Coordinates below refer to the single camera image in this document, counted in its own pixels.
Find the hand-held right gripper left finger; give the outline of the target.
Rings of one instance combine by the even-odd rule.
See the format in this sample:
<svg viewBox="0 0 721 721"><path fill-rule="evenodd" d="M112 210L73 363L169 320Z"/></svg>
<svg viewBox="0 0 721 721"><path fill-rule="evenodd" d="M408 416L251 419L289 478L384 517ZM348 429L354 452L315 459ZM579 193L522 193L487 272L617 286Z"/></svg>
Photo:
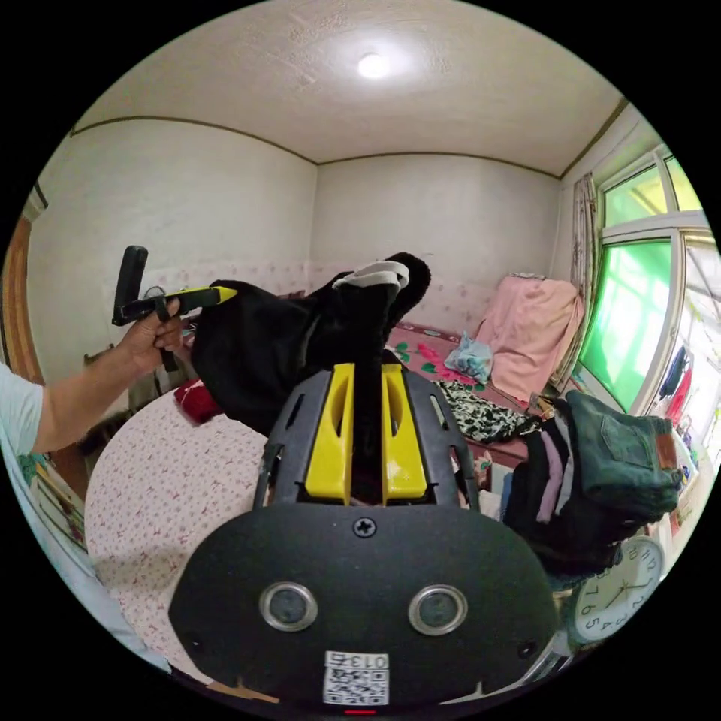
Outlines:
<svg viewBox="0 0 721 721"><path fill-rule="evenodd" d="M353 441L354 365L339 364L327 384L306 474L313 499L350 503Z"/></svg>

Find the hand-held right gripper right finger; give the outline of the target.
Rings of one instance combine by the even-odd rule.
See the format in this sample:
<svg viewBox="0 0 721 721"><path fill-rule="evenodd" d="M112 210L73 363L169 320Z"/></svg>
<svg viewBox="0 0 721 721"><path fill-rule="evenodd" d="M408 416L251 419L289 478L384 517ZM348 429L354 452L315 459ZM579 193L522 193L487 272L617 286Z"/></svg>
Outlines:
<svg viewBox="0 0 721 721"><path fill-rule="evenodd" d="M381 370L382 502L415 502L427 492L427 481L412 405L399 364Z"/></svg>

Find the person's left hand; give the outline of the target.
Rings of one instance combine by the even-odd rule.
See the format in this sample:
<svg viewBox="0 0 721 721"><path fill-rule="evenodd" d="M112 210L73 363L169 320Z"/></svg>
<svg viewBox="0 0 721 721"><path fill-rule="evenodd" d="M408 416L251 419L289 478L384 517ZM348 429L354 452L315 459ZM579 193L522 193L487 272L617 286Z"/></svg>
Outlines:
<svg viewBox="0 0 721 721"><path fill-rule="evenodd" d="M182 345L179 299L166 301L150 315L135 322L119 344L121 368L130 379L144 376L164 363L161 353L174 353Z"/></svg>

